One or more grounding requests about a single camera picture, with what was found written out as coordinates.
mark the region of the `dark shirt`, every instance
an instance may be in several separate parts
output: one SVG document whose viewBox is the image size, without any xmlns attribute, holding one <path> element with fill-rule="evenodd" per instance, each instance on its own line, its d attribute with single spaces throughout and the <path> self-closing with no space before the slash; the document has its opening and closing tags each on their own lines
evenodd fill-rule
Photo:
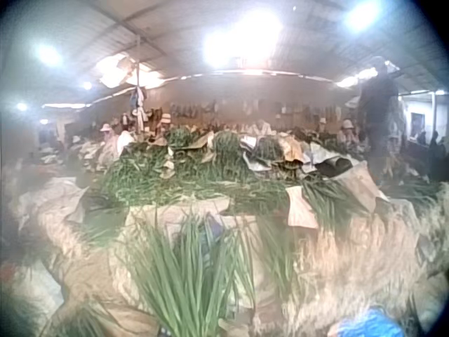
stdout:
<svg viewBox="0 0 449 337">
<path fill-rule="evenodd" d="M 398 88 L 388 74 L 369 79 L 362 87 L 359 109 L 366 114 L 368 124 L 383 124 L 388 120 L 389 100 L 398 96 Z"/>
</svg>

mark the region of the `blue plastic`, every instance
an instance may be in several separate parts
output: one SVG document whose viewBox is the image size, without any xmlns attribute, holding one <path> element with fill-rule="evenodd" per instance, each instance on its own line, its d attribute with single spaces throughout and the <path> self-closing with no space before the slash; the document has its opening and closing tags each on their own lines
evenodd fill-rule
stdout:
<svg viewBox="0 0 449 337">
<path fill-rule="evenodd" d="M 362 317 L 344 320 L 338 337 L 404 337 L 400 326 L 380 310 L 369 309 Z"/>
</svg>

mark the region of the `hat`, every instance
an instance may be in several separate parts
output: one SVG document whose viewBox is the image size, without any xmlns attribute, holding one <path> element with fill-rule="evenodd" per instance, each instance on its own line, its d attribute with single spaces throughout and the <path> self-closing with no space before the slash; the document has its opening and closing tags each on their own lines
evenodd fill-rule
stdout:
<svg viewBox="0 0 449 337">
<path fill-rule="evenodd" d="M 343 128 L 354 128 L 354 125 L 352 125 L 351 120 L 345 119 L 343 121 Z"/>
<path fill-rule="evenodd" d="M 161 124 L 170 124 L 170 123 L 171 123 L 171 115 L 162 114 Z"/>
<path fill-rule="evenodd" d="M 108 131 L 112 131 L 112 128 L 111 128 L 111 126 L 108 123 L 106 123 L 106 124 L 103 124 L 103 127 L 100 129 L 100 131 L 101 132 L 108 132 Z"/>
</svg>

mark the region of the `hanging cloth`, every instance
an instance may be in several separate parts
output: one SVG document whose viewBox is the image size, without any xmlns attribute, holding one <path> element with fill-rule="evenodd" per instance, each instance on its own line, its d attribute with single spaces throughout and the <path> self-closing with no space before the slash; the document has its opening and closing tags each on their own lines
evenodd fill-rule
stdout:
<svg viewBox="0 0 449 337">
<path fill-rule="evenodd" d="M 138 131 L 142 132 L 145 129 L 144 122 L 148 121 L 148 116 L 147 116 L 147 114 L 145 114 L 145 111 L 143 109 L 143 102 L 144 102 L 145 96 L 139 87 L 137 87 L 135 89 L 133 96 L 131 96 L 131 104 L 135 104 L 135 107 L 133 107 L 132 113 L 134 116 L 137 117 Z"/>
</svg>

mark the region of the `ceiling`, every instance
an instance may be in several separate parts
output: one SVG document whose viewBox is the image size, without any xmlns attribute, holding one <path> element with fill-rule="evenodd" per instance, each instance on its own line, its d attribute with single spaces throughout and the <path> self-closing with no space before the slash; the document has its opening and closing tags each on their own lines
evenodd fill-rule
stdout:
<svg viewBox="0 0 449 337">
<path fill-rule="evenodd" d="M 10 104 L 89 103 L 122 88 L 104 87 L 94 66 L 123 52 L 164 78 L 207 73 L 206 36 L 255 8 L 268 8 L 283 25 L 271 70 L 340 81 L 381 55 L 401 69 L 394 75 L 400 91 L 449 89 L 448 55 L 419 9 L 406 0 L 379 1 L 381 15 L 359 34 L 344 24 L 356 0 L 16 1 L 1 19 L 0 89 Z M 62 64 L 40 63 L 39 44 L 58 50 Z M 93 89 L 85 91 L 83 81 Z"/>
</svg>

